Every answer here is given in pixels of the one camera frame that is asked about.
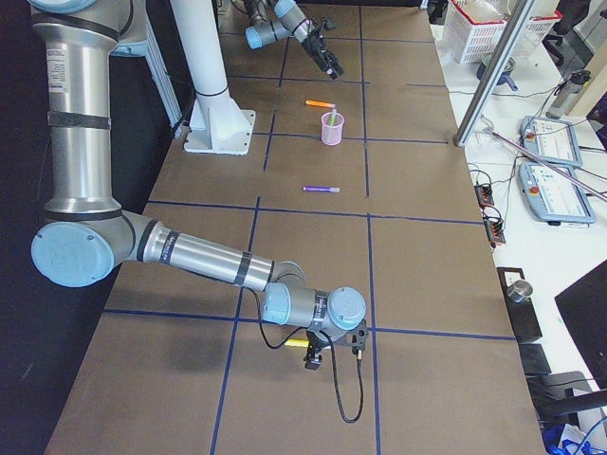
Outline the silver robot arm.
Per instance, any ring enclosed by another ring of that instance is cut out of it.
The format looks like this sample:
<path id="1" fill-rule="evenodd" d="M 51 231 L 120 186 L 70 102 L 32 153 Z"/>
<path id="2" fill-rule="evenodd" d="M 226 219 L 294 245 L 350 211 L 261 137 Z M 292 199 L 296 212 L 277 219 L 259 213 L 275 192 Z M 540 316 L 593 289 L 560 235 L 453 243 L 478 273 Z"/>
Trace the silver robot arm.
<path id="1" fill-rule="evenodd" d="M 51 281 L 82 287 L 126 261 L 160 263 L 263 292 L 260 320 L 305 330 L 305 365 L 342 343 L 361 355 L 363 296 L 350 287 L 310 289 L 302 269 L 169 229 L 124 210 L 111 184 L 109 58 L 153 47 L 141 1 L 35 1 L 31 19 L 46 45 L 54 194 L 31 244 Z"/>
<path id="2" fill-rule="evenodd" d="M 307 56 L 330 79 L 344 74 L 338 57 L 326 47 L 325 31 L 333 30 L 330 17 L 315 20 L 309 17 L 296 1 L 236 1 L 230 2 L 248 17 L 245 36 L 251 49 L 259 49 L 286 38 L 294 38 Z"/>

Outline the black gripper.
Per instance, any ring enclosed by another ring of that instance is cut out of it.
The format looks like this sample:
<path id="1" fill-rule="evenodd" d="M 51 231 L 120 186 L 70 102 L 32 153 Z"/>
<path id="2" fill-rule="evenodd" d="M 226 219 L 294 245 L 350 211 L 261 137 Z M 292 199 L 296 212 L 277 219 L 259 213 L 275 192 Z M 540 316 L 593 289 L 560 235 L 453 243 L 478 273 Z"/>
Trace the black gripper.
<path id="1" fill-rule="evenodd" d="M 339 59 L 325 47 L 321 34 L 309 33 L 303 40 L 303 49 L 315 63 L 320 63 L 321 70 L 332 80 L 343 75 Z"/>
<path id="2" fill-rule="evenodd" d="M 322 366 L 322 350 L 328 346 L 325 337 L 319 337 L 315 333 L 307 333 L 308 347 L 304 358 L 304 367 L 308 370 L 316 370 Z"/>

